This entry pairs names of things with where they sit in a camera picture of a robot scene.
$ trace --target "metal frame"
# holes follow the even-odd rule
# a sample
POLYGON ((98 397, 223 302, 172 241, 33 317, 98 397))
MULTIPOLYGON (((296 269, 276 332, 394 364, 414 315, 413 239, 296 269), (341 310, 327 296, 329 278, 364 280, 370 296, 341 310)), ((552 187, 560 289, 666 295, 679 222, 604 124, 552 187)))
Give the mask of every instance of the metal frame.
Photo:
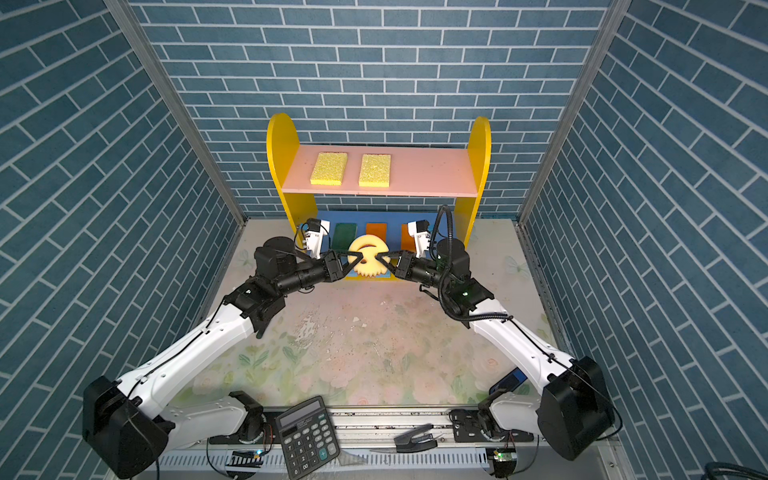
POLYGON ((634 480, 629 458, 621 445, 598 446, 608 480, 634 480))
MULTIPOLYGON (((230 460, 233 449, 231 445, 221 448, 220 445, 210 447, 210 462, 219 470, 224 470, 230 460)), ((263 474, 283 474, 286 472, 286 464, 283 453, 277 446, 272 455, 263 457, 263 465, 259 468, 230 466, 229 472, 252 472, 263 474)), ((420 453, 383 453, 370 449, 357 447, 345 447, 344 455, 334 459, 323 466, 318 474, 336 473, 347 475, 348 472, 361 472, 371 469, 377 470, 446 470, 451 468, 488 468, 488 457, 485 449, 471 446, 454 446, 448 449, 433 449, 420 453)), ((159 458, 161 470, 173 472, 210 472, 211 467, 205 459, 205 448, 197 446, 195 449, 175 450, 162 455, 159 458)))
POLYGON ((554 343, 558 348, 563 351, 575 354, 573 343, 571 343, 568 336, 565 334, 565 325, 563 319, 560 316, 557 305, 554 302, 552 293, 549 290, 549 285, 544 276, 544 271, 541 268, 541 263, 538 261, 538 256, 533 248, 528 228, 525 225, 515 223, 515 230, 518 233, 518 239, 520 240, 520 247, 523 249, 523 255, 525 255, 525 261, 528 264, 528 271, 531 272, 531 278, 536 285, 538 296, 541 299, 541 305, 544 307, 547 313, 547 319, 549 320, 549 326, 552 328, 552 335, 554 336, 554 343))
POLYGON ((552 171, 554 163, 558 160, 558 155, 563 148, 565 138, 568 136, 568 132, 571 131, 576 115, 581 109, 587 93, 589 93, 589 87, 592 86, 592 81, 598 76, 598 70, 605 59, 608 47, 611 46, 611 42, 614 40, 621 20, 624 19, 624 14, 627 13, 631 2, 632 0, 614 0, 605 13, 605 18, 603 18, 598 30, 598 36, 594 40, 594 45, 589 50, 589 55, 587 55, 587 59, 584 61, 584 67, 581 68, 581 74, 578 80, 576 80, 571 96, 568 97, 568 103, 563 109, 562 119, 558 124, 557 130, 552 134, 547 151, 544 153, 541 165, 539 165, 531 188, 528 190, 528 196, 523 200, 520 215, 518 216, 520 223, 525 224, 528 221, 528 216, 533 211, 533 206, 541 194, 541 189, 544 188, 549 172, 552 171))
POLYGON ((128 40, 128 44, 133 48, 134 53, 144 66, 144 70, 163 98, 170 114, 174 116, 179 124, 181 132, 187 141, 190 142, 192 149, 197 154, 197 159, 203 165, 211 181, 213 181, 216 190, 218 190, 224 203, 227 204, 230 212, 235 217, 238 226, 243 227, 246 220, 243 209, 240 208, 240 204, 221 174, 221 170, 216 165, 214 156, 208 150, 205 140, 203 140, 197 125, 195 125, 187 108, 184 106, 184 102, 176 91, 176 87, 170 81, 170 77, 157 56, 157 52, 152 48, 149 37, 147 37, 144 29, 139 25, 138 18, 136 18, 133 9, 127 0, 104 0, 104 3, 112 14, 112 18, 114 18, 118 27, 123 32, 123 35, 125 35, 126 40, 128 40))

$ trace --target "yellow shelf side panel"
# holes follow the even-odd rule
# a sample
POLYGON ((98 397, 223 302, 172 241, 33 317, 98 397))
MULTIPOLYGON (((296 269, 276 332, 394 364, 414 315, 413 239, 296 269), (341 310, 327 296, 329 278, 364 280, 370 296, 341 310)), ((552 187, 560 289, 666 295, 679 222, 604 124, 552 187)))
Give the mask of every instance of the yellow shelf side panel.
POLYGON ((478 196, 475 198, 463 197, 456 199, 454 209, 456 238, 469 245, 472 235, 472 227, 475 225, 475 217, 480 207, 482 192, 485 189, 485 180, 488 178, 488 169, 491 166, 491 124, 485 117, 477 117, 472 133, 469 135, 469 163, 472 166, 472 174, 475 176, 475 184, 478 188, 478 196))
POLYGON ((308 218, 317 217, 317 203, 314 195, 283 192, 283 184, 298 150, 299 134, 296 132, 293 120, 287 114, 272 116, 270 126, 266 130, 266 158, 270 164, 275 188, 294 232, 296 225, 304 223, 308 218))

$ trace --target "blue object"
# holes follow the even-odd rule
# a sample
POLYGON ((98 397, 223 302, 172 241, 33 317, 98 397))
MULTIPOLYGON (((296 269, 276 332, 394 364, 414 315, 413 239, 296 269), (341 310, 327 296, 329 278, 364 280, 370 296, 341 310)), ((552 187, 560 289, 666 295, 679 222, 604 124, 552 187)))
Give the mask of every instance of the blue object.
POLYGON ((490 389, 488 389, 488 395, 493 395, 499 389, 505 389, 508 392, 514 392, 520 385, 523 384, 528 377, 522 372, 522 370, 515 368, 508 373, 503 379, 496 382, 490 389))

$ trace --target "yellow sponge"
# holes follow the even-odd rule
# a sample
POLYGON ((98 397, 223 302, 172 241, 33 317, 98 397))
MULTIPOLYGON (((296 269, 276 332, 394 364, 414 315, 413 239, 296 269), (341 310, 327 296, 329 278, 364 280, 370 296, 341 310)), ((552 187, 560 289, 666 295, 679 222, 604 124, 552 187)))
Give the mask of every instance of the yellow sponge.
POLYGON ((322 152, 317 155, 315 169, 312 170, 312 185, 341 185, 346 168, 346 154, 322 152))
POLYGON ((389 155, 364 154, 360 167, 360 187, 388 187, 389 161, 389 155))

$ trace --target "calculator display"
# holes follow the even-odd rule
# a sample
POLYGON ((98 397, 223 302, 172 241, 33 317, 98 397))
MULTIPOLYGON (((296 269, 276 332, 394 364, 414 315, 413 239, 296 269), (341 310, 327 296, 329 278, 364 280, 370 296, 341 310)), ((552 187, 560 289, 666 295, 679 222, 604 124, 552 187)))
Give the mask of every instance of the calculator display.
POLYGON ((314 412, 315 410, 320 409, 320 402, 312 402, 306 407, 302 407, 301 409, 296 410, 295 412, 291 412, 288 415, 284 416, 280 419, 280 426, 285 427, 286 425, 290 425, 291 423, 295 422, 296 420, 309 415, 310 413, 314 412))

